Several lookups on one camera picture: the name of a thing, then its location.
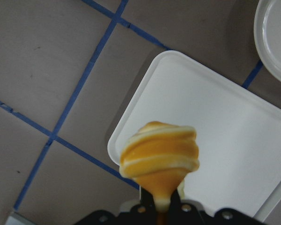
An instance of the white plate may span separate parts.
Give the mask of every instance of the white plate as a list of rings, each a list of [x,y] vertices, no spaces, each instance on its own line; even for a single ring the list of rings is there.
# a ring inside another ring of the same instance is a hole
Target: white plate
[[[108,142],[116,164],[153,120],[196,128],[200,168],[187,175],[185,196],[209,214],[254,216],[281,181],[281,110],[179,52],[159,54],[147,70]],[[281,188],[272,205],[280,198]]]
[[[261,61],[281,81],[281,0],[259,1],[254,38]]]

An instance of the yellow object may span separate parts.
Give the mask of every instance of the yellow object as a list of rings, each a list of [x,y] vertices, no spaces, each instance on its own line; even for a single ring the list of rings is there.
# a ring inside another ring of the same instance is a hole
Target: yellow object
[[[152,194],[158,212],[166,212],[172,193],[199,167],[195,139],[193,127],[150,122],[127,141],[119,172]]]

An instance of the metal screw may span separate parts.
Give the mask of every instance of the metal screw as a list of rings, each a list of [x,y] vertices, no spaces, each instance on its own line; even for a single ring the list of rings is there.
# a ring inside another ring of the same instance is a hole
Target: metal screw
[[[229,211],[222,212],[222,216],[223,216],[224,219],[232,219],[233,218],[233,214]]]
[[[192,207],[189,204],[183,204],[181,206],[182,211],[184,212],[190,212],[192,210]]]
[[[144,213],[146,211],[146,207],[145,206],[140,206],[138,209],[137,209],[137,212],[138,213]]]
[[[108,220],[108,217],[105,216],[105,215],[103,215],[103,216],[101,216],[101,217],[99,218],[99,222],[100,222],[100,223],[104,223],[104,222],[106,222],[107,220]]]

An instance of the blue grid line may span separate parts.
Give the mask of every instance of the blue grid line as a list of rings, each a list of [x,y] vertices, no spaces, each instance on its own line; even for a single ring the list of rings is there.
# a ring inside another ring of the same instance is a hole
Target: blue grid line
[[[255,79],[256,75],[258,74],[258,72],[261,70],[262,66],[263,66],[263,63],[261,60],[259,60],[256,64],[255,68],[250,72],[250,74],[248,75],[248,77],[246,78],[244,83],[242,84],[243,88],[248,89],[248,87],[250,86],[250,84]]]
[[[31,119],[29,119],[28,117],[24,116],[23,114],[19,113],[19,112],[15,112],[13,110],[12,107],[4,104],[3,102],[0,101],[0,107],[2,109],[4,109],[5,111],[13,114],[15,117],[21,119],[22,121],[24,121],[25,123],[28,123],[29,125],[31,125],[32,127],[34,127],[35,129],[39,130],[40,132],[42,132],[43,134],[50,136],[51,132],[49,130],[47,130],[46,128],[42,127],[41,125],[37,124],[36,122],[32,121]]]
[[[80,91],[82,90],[82,88],[83,88],[91,70],[93,69],[94,64],[97,61],[101,51],[103,50],[103,48],[104,48],[106,42],[108,41],[111,33],[113,32],[114,28],[116,27],[116,25],[118,23],[118,20],[119,20],[121,14],[123,13],[123,11],[125,9],[125,6],[126,6],[127,2],[128,2],[128,0],[122,0],[118,9],[117,9],[117,11],[116,11],[116,13],[113,15],[110,24],[108,25],[103,37],[99,41],[99,43],[98,43],[91,59],[89,60],[87,66],[86,66],[86,68],[85,68],[85,70],[84,70],[75,90],[74,90],[74,92],[72,93],[64,111],[62,112],[57,124],[55,125],[53,132],[50,134],[48,142],[44,146],[40,156],[37,159],[37,162],[35,163],[33,169],[31,170],[31,172],[30,172],[30,174],[29,174],[29,176],[28,176],[28,178],[27,178],[27,180],[24,184],[24,187],[22,188],[22,190],[21,190],[21,192],[20,192],[20,194],[19,194],[19,196],[18,196],[18,198],[15,202],[15,205],[14,205],[15,210],[19,209],[20,204],[22,203],[22,201],[23,201],[23,199],[24,199],[24,197],[25,197],[25,195],[26,195],[26,193],[27,193],[27,191],[28,191],[28,189],[29,189],[29,187],[30,187],[30,185],[31,185],[31,183],[32,183],[41,163],[42,163],[42,161],[43,161],[43,159],[45,158],[52,142],[57,138],[57,134],[58,134],[59,130],[61,129],[61,126],[63,125],[64,121],[66,120],[66,117],[67,117],[68,113],[72,109],[72,107],[75,103],[75,100],[77,99]]]
[[[110,10],[101,6],[100,4],[96,3],[93,0],[82,0],[82,1],[86,4],[88,4],[89,6],[91,6],[93,9],[99,11],[100,13],[104,14],[105,16],[107,16],[109,18],[112,18],[114,15],[113,12],[111,12]],[[120,23],[121,25],[123,25],[124,27],[126,27],[128,29],[131,29],[137,35],[141,36],[142,38],[146,39],[147,41],[149,41],[157,46],[160,46],[160,47],[164,48],[165,50],[172,50],[171,48],[169,48],[169,47],[165,46],[163,43],[161,43],[157,38],[150,35],[149,33],[142,30],[141,28],[135,26],[134,24],[128,22],[127,20],[125,20],[123,18],[119,18],[118,23]]]
[[[139,185],[137,183],[135,183],[134,181],[132,181],[130,179],[123,178],[118,171],[112,169],[111,167],[109,167],[108,165],[104,164],[100,160],[92,157],[88,153],[82,151],[81,149],[77,148],[76,146],[72,145],[71,143],[65,141],[61,137],[57,137],[56,141],[58,143],[64,145],[65,147],[69,148],[73,152],[77,153],[78,155],[82,156],[83,158],[87,159],[88,161],[92,162],[93,164],[95,164],[95,165],[99,166],[100,168],[104,169],[105,171],[109,172],[113,176],[119,178],[120,180],[122,180],[125,183],[129,184],[130,186],[134,187],[135,189],[137,189],[137,190],[139,189]]]

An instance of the screw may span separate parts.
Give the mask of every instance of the screw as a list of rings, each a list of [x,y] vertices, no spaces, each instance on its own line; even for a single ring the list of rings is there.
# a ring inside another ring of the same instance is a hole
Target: screw
[[[138,213],[144,213],[146,211],[146,207],[145,206],[140,206],[138,209],[137,209],[137,212]]]
[[[181,206],[182,211],[184,212],[190,212],[192,210],[192,207],[189,204],[183,204]]]
[[[222,216],[223,216],[224,219],[227,219],[227,220],[233,218],[232,213],[229,212],[229,211],[224,211],[224,212],[222,212]]]
[[[108,220],[108,217],[105,216],[105,215],[103,215],[103,216],[101,216],[101,217],[99,218],[99,222],[100,222],[100,223],[104,223],[104,222],[106,222],[107,220]]]

